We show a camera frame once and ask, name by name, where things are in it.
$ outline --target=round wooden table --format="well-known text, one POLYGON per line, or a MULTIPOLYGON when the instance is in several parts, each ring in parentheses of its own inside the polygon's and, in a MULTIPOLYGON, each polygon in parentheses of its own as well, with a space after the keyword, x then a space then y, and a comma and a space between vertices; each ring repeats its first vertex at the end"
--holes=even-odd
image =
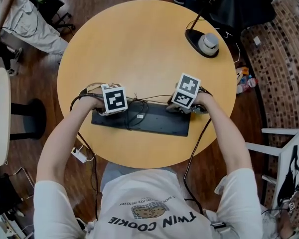
POLYGON ((10 79, 5 68, 0 68, 0 165, 9 152, 9 140, 40 139, 45 131, 45 107, 39 99, 27 105, 11 103, 10 79), (11 114, 23 116, 25 133, 10 134, 11 114))
MULTIPOLYGON (((197 14, 158 0, 118 4, 97 14, 74 35, 61 60, 57 91, 64 116, 71 101, 93 82, 120 83, 128 97, 171 95, 181 73, 201 79, 227 115, 236 98, 233 58, 222 37, 205 20, 196 30, 219 38, 215 58, 200 55, 186 40, 187 25, 197 14)), ((156 101, 167 101, 166 97, 156 101)), ((187 160, 209 115, 191 116, 188 137, 128 131, 91 124, 92 112, 80 133, 100 157, 135 168, 158 168, 187 160)), ((212 123, 196 154, 216 138, 212 123)))

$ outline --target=person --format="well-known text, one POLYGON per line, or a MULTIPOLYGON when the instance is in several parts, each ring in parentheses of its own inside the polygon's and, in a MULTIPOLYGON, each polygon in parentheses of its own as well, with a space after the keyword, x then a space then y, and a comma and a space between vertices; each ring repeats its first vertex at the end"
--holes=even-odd
MULTIPOLYGON (((222 195, 226 185, 227 176, 223 177, 215 188, 215 194, 222 195)), ((283 199, 279 209, 267 209, 260 205, 261 215, 263 219, 263 238, 262 239, 299 239, 299 228, 293 229, 290 222, 288 211, 291 200, 283 199)), ((203 210, 204 215, 213 221, 217 218, 217 214, 210 210, 203 210)))
POLYGON ((68 44, 29 0, 0 0, 2 29, 49 54, 62 55, 68 44))
POLYGON ((0 57, 3 60, 4 67, 8 72, 9 76, 15 76, 18 74, 17 70, 11 68, 11 59, 15 59, 18 61, 20 55, 22 53, 22 48, 18 50, 12 50, 10 47, 8 48, 4 43, 0 42, 0 57))
POLYGON ((171 169, 133 169, 108 163, 100 186, 99 218, 87 225, 84 234, 64 189, 64 169, 83 120, 92 108, 104 104, 82 97, 42 150, 34 189, 35 238, 261 239, 260 203, 245 141, 211 95, 199 93, 195 103, 207 108, 226 163, 227 183, 217 211, 222 226, 211 224, 187 205, 171 169))
POLYGON ((299 239, 299 228, 293 229, 289 217, 289 203, 286 200, 279 215, 274 216, 264 206, 261 206, 263 216, 263 239, 299 239))

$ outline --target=white chair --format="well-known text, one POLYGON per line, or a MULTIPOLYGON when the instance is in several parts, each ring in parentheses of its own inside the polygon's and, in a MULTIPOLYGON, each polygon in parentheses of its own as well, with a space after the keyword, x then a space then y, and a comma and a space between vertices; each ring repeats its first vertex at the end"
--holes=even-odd
MULTIPOLYGON (((254 143, 246 143, 246 146, 249 150, 254 150, 257 152, 265 153, 272 156, 277 156, 279 158, 278 161, 278 174, 277 178, 272 178, 266 175, 263 175, 262 178, 270 183, 275 184, 275 194, 273 197, 272 207, 271 209, 278 208, 278 193, 285 181, 286 175, 288 174, 289 165, 293 153, 293 148, 295 145, 298 146, 298 161, 297 164, 299 166, 299 129, 283 129, 283 128, 263 128, 261 130, 262 133, 272 133, 272 134, 287 134, 294 135, 294 137, 283 147, 270 147, 264 146, 261 144, 254 143)), ((296 185, 299 184, 299 172, 296 176, 296 185)))

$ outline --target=shoe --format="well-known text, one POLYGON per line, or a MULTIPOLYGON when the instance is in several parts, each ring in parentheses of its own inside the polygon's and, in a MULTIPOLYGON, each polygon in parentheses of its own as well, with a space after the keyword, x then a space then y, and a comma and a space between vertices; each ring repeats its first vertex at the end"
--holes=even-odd
POLYGON ((15 75, 18 74, 18 72, 15 71, 14 69, 9 69, 9 70, 7 70, 7 72, 8 72, 8 74, 9 74, 10 77, 15 76, 15 75))
POLYGON ((15 50, 15 61, 17 62, 18 60, 19 60, 19 58, 20 58, 20 55, 22 54, 22 52, 23 52, 23 49, 22 48, 19 48, 18 50, 15 50))

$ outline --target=white t-shirt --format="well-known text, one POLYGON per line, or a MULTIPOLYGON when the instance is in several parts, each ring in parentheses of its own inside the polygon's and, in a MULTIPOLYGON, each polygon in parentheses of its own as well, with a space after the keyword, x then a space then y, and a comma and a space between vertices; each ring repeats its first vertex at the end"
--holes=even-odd
POLYGON ((103 190, 99 220, 85 235, 63 186, 40 181, 34 191, 36 239, 261 239, 262 218, 254 172, 239 169, 228 175, 217 211, 227 227, 211 222, 184 201, 175 174, 158 169, 116 178, 103 190))

